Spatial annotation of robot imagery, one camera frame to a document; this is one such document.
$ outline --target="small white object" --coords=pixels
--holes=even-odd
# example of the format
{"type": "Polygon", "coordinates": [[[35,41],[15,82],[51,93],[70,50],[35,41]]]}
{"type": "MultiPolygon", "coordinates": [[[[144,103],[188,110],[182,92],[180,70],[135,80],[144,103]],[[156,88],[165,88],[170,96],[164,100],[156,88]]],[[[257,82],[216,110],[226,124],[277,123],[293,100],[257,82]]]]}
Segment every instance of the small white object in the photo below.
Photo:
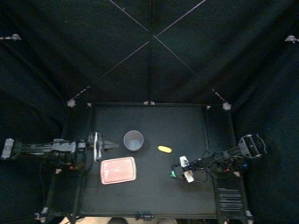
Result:
{"type": "Polygon", "coordinates": [[[73,108],[75,106],[75,101],[73,99],[67,100],[67,107],[73,108]]]}
{"type": "Polygon", "coordinates": [[[233,174],[238,177],[238,171],[233,171],[233,174]]]}
{"type": "Polygon", "coordinates": [[[222,103],[222,108],[224,110],[230,110],[230,104],[228,104],[226,102],[222,103]]]}
{"type": "Polygon", "coordinates": [[[150,106],[153,106],[153,105],[154,105],[154,102],[153,102],[153,101],[145,101],[145,102],[144,102],[144,105],[150,105],[150,106]]]}
{"type": "MultiPolygon", "coordinates": [[[[181,167],[185,167],[189,165],[188,159],[185,156],[180,157],[180,163],[181,163],[181,167]]],[[[192,171],[185,171],[182,173],[188,183],[190,183],[193,181],[193,177],[192,177],[192,171]]]]}
{"type": "Polygon", "coordinates": [[[61,169],[55,169],[54,173],[58,174],[61,172],[61,169]]]}

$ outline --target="floor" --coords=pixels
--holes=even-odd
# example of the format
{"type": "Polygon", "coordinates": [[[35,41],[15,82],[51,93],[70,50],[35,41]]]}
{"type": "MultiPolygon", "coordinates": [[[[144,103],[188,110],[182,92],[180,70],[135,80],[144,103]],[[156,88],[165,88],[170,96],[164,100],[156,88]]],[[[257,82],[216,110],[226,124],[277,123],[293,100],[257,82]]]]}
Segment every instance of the floor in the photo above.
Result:
{"type": "MultiPolygon", "coordinates": [[[[85,217],[83,220],[78,220],[75,223],[79,224],[106,224],[109,221],[109,217],[85,217]]],[[[127,224],[156,224],[157,220],[142,221],[135,220],[134,218],[125,218],[127,224]]],[[[59,224],[67,224],[69,220],[65,218],[59,224]]]]}

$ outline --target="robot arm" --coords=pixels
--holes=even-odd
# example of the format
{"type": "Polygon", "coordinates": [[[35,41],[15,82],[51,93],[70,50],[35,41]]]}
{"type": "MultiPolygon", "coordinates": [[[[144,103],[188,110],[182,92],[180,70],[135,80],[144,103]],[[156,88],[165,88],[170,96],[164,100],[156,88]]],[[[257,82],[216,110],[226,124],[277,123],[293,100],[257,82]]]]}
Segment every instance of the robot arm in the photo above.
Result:
{"type": "Polygon", "coordinates": [[[99,132],[87,135],[86,140],[70,142],[63,139],[53,139],[50,143],[21,143],[11,138],[5,139],[1,159],[15,159],[19,156],[41,156],[43,158],[57,158],[59,164],[73,164],[77,154],[93,151],[93,160],[101,159],[101,151],[118,147],[117,144],[102,140],[99,132]]]}
{"type": "Polygon", "coordinates": [[[210,157],[198,158],[189,162],[186,157],[180,157],[180,164],[172,166],[170,176],[193,181],[192,173],[208,169],[210,175],[217,177],[220,173],[233,172],[241,166],[245,158],[258,158],[266,154],[264,140],[254,135],[245,135],[240,138],[237,146],[229,150],[217,151],[210,157]]]}

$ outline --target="white clip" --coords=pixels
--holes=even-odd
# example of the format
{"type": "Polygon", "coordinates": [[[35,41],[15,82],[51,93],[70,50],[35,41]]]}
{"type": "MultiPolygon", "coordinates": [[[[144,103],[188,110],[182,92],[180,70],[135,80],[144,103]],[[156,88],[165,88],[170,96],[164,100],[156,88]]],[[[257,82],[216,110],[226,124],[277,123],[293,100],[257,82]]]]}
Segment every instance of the white clip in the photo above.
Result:
{"type": "Polygon", "coordinates": [[[154,102],[153,102],[153,101],[145,101],[145,102],[144,102],[144,105],[150,105],[150,106],[153,106],[153,105],[154,105],[154,102]]]}
{"type": "Polygon", "coordinates": [[[226,102],[222,103],[222,108],[224,110],[230,110],[230,104],[228,104],[226,102]]]}
{"type": "Polygon", "coordinates": [[[73,108],[75,106],[75,101],[73,99],[67,100],[67,107],[73,108]]]}

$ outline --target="cup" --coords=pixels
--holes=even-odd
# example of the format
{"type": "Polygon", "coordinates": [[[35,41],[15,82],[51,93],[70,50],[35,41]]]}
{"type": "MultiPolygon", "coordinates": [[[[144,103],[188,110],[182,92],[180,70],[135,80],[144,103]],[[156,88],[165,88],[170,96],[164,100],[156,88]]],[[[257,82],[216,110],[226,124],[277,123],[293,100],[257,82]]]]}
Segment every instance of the cup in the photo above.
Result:
{"type": "Polygon", "coordinates": [[[144,136],[138,131],[130,130],[125,133],[123,145],[130,151],[138,151],[142,146],[142,143],[144,136]]]}

